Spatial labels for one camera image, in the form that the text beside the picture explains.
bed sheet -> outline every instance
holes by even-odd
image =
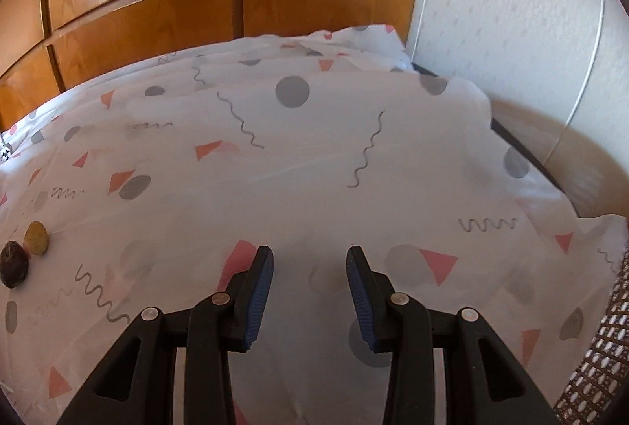
[[[490,121],[483,92],[418,75],[382,25],[169,53],[56,97],[0,165],[0,241],[51,234],[0,289],[9,401],[55,423],[143,308],[191,307],[269,245],[259,339],[230,356],[239,423],[380,423],[390,357],[362,342],[345,278],[361,245],[427,307],[478,309],[553,402],[627,224],[577,218]]]

yellow fruit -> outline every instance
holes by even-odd
[[[24,234],[24,249],[41,256],[48,249],[48,232],[39,221],[33,221]]]

brown egg-shaped object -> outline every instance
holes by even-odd
[[[48,232],[39,221],[33,221],[26,230],[24,249],[35,256],[41,256],[48,249]]]
[[[0,253],[0,280],[13,289],[26,279],[28,274],[28,254],[15,241],[6,243]]]

white wall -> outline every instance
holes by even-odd
[[[629,214],[629,20],[618,0],[416,0],[408,51],[485,90],[581,213]]]

silver rivet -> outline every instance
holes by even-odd
[[[212,295],[212,302],[217,306],[222,306],[230,301],[231,297],[227,292],[216,292]]]
[[[159,316],[159,310],[157,308],[144,308],[140,317],[142,320],[155,320]]]
[[[409,297],[404,292],[396,292],[391,294],[391,302],[398,306],[404,306],[410,301]]]
[[[480,317],[480,315],[473,308],[465,308],[461,312],[461,317],[463,317],[463,320],[466,320],[468,322],[476,322],[476,320],[478,320],[478,317]]]

